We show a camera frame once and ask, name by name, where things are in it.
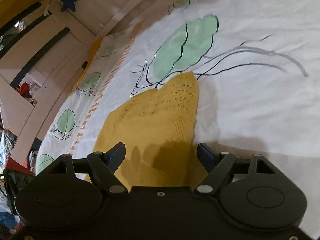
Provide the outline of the mustard yellow knit sweater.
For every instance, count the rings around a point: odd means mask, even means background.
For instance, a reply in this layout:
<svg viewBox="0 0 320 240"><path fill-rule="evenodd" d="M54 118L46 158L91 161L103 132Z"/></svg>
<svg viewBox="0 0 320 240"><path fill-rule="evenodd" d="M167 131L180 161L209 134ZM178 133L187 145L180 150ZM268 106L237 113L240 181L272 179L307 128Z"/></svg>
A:
<svg viewBox="0 0 320 240"><path fill-rule="evenodd" d="M207 175L197 159L194 132L199 85L193 73L179 74L161 89L149 89L112 111L93 150L125 144L116 177L133 186L189 186Z"/></svg>

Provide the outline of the pile of colourful clothes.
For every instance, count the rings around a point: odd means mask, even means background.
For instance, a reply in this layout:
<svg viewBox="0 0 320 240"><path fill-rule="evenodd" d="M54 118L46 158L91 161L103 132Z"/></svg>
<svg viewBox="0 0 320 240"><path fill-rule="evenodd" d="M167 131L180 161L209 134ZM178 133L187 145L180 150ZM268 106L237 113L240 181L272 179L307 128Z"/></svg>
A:
<svg viewBox="0 0 320 240"><path fill-rule="evenodd" d="M34 81L24 82L16 87L16 91L18 92L18 94L20 94L33 106L36 106L37 104L37 100L35 99L35 97L39 89L40 86Z"/></svg>

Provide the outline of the orange fitted bed sheet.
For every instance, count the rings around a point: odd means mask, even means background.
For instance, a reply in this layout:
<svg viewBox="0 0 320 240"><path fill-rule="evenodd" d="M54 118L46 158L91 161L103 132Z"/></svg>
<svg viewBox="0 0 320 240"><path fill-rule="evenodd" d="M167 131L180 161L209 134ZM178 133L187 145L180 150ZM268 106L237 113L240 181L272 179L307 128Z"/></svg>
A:
<svg viewBox="0 0 320 240"><path fill-rule="evenodd" d="M76 88L78 87L78 85L80 85L80 83L82 82L82 80L83 80L84 76L86 75L91 63L93 62L93 59L95 57L96 52L98 51L98 49L101 46L102 41L103 41L103 37L100 37L100 38L98 38L96 41L94 41L92 43L92 45L90 47L90 50L89 50L89 55L88 55L89 58L88 58L87 66L85 67L83 74L78 78L78 80L74 84L73 89L70 91L70 93L74 92L76 90Z"/></svg>

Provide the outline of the white leaf-print duvet cover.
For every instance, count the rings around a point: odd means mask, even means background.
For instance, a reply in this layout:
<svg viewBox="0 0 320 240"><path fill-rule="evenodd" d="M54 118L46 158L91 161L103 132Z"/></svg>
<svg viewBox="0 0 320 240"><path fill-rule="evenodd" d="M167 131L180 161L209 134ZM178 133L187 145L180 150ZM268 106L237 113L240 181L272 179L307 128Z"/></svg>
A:
<svg viewBox="0 0 320 240"><path fill-rule="evenodd" d="M157 48L152 72L156 78L168 70L173 77L193 73L199 85L194 144L267 157L306 195L301 227L317 238L319 0L215 0L213 8L212 16L184 21ZM167 82L153 85L147 78L147 90ZM136 85L122 103L111 96L106 118L142 92ZM61 155L50 152L51 142L46 134L37 173ZM83 158L93 148L70 155Z"/></svg>

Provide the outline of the dark blue star decoration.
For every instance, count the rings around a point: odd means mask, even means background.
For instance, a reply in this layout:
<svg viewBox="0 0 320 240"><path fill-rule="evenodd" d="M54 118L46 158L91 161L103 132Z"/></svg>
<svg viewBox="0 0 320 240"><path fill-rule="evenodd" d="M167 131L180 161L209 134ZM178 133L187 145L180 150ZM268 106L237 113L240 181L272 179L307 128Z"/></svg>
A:
<svg viewBox="0 0 320 240"><path fill-rule="evenodd" d="M69 9L72 12L76 12L75 3L78 0L60 0L62 2L61 11L66 11Z"/></svg>

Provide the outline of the light wooden bed frame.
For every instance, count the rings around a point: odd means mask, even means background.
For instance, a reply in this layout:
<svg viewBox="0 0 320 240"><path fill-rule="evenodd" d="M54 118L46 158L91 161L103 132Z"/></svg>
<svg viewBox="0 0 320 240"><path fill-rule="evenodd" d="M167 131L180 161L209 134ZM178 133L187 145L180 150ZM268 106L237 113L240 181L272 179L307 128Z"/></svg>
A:
<svg viewBox="0 0 320 240"><path fill-rule="evenodd" d="M1 0L1 23L45 0ZM17 42L1 58L1 116L4 127L17 137L11 159L24 165L39 131L47 133L53 155L91 150L107 113L110 97L116 103L130 98L146 79L164 84L152 72L157 48L184 21L212 16L215 0L78 0L76 12L61 11L60 0L50 0L41 16L21 31ZM82 82L74 84L88 63L94 41L103 37ZM16 87L34 81L40 86L31 105Z"/></svg>

